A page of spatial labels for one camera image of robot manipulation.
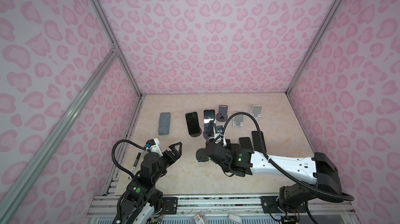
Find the grey foam pad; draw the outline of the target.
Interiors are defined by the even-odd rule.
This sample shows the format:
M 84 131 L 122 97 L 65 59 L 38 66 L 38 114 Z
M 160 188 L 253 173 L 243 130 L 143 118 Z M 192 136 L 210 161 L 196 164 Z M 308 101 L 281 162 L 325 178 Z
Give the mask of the grey foam pad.
M 159 117 L 158 123 L 158 134 L 159 135 L 168 135 L 170 131 L 170 112 L 162 112 Z

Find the white rear right stand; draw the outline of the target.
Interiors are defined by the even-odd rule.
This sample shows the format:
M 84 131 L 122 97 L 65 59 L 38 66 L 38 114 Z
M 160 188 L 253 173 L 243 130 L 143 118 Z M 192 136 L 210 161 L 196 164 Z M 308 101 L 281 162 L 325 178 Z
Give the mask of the white rear right stand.
M 263 111 L 263 106 L 261 106 L 261 105 L 253 105 L 250 107 L 250 114 L 256 120 L 261 120 L 262 111 Z

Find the black left rear stand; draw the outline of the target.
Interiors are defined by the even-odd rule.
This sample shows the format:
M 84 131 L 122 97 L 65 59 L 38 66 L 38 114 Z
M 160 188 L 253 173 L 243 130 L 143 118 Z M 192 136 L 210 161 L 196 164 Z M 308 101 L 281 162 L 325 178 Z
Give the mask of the black left rear stand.
M 197 131 L 192 131 L 189 133 L 189 135 L 193 138 L 198 137 L 200 135 L 202 135 L 203 131 L 201 128 L 199 128 Z

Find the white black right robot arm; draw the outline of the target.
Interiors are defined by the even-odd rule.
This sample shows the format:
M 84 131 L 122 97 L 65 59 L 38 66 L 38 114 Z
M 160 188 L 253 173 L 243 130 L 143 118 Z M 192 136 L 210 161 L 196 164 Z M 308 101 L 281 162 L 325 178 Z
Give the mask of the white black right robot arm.
M 197 150 L 196 159 L 214 162 L 229 177 L 266 174 L 285 176 L 294 181 L 294 185 L 282 186 L 276 199 L 265 200 L 264 211 L 298 211 L 304 208 L 305 202 L 314 199 L 331 203 L 345 200 L 338 169 L 323 153 L 304 158 L 266 157 L 261 149 L 253 149 L 249 138 L 241 138 L 238 144 L 208 141 L 204 148 Z

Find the white folding phone stand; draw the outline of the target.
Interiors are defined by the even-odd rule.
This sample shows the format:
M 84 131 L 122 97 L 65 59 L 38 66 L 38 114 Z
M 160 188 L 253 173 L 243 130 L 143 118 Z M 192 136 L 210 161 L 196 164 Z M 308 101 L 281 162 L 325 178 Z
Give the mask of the white folding phone stand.
M 233 117 L 233 126 L 234 127 L 243 127 L 244 126 L 244 117 L 245 115 L 242 112 L 236 112 Z

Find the grey round stand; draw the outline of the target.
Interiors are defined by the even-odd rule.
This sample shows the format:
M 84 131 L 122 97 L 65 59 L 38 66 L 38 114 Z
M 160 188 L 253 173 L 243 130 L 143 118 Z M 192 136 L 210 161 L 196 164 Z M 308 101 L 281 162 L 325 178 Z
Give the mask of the grey round stand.
M 206 140 L 213 139 L 215 137 L 215 133 L 213 131 L 203 131 L 203 137 Z
M 227 105 L 219 105 L 218 113 L 216 115 L 216 120 L 218 122 L 226 122 L 228 120 L 228 106 Z

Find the black marker pen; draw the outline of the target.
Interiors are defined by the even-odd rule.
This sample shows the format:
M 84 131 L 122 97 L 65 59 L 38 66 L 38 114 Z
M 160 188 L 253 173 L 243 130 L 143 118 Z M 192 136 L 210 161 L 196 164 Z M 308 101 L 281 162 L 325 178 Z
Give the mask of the black marker pen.
M 132 172 L 133 174 L 135 173 L 135 170 L 136 170 L 137 165 L 138 165 L 138 163 L 139 163 L 140 157 L 141 157 L 141 153 L 139 153 L 139 154 L 136 156 L 136 159 L 134 160 L 134 163 L 133 163 L 133 166 L 132 166 L 132 170 L 131 170 L 131 172 Z

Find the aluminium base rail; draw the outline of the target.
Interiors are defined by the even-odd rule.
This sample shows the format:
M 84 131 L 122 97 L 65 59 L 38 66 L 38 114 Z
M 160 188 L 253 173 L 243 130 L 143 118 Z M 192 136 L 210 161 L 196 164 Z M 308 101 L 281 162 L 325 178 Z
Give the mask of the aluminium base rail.
M 351 203 L 321 200 L 297 210 L 280 210 L 276 194 L 174 195 L 173 202 L 148 220 L 149 224 L 193 224 L 200 214 L 207 224 L 279 224 L 283 217 L 300 224 L 358 224 Z

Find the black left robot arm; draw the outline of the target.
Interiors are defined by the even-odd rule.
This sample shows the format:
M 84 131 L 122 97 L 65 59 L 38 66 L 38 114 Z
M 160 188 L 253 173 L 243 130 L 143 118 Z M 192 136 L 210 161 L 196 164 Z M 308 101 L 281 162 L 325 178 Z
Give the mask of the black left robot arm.
M 120 165 L 116 159 L 116 148 L 122 143 L 147 152 L 136 174 Z M 156 189 L 156 182 L 166 175 L 167 169 L 181 155 L 181 142 L 170 145 L 169 150 L 162 152 L 157 139 L 148 140 L 144 147 L 126 139 L 117 141 L 111 149 L 112 162 L 119 170 L 127 173 L 131 181 L 117 201 L 117 213 L 113 223 L 145 224 L 152 215 L 163 211 L 163 193 Z

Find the purple-edged phone with glare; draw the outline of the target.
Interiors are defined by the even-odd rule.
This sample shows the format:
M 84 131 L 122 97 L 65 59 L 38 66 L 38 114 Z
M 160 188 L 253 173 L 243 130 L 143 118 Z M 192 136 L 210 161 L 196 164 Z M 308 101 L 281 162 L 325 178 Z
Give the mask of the purple-edged phone with glare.
M 214 109 L 204 110 L 204 132 L 206 134 L 214 133 L 216 113 Z

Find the green-edged black phone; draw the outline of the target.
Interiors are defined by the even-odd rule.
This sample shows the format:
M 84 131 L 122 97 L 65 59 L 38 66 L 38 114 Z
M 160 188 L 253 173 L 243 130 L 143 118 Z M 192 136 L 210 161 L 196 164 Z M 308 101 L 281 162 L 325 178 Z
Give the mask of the green-edged black phone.
M 243 150 L 247 150 L 253 152 L 252 140 L 250 137 L 241 137 L 239 138 L 240 148 Z

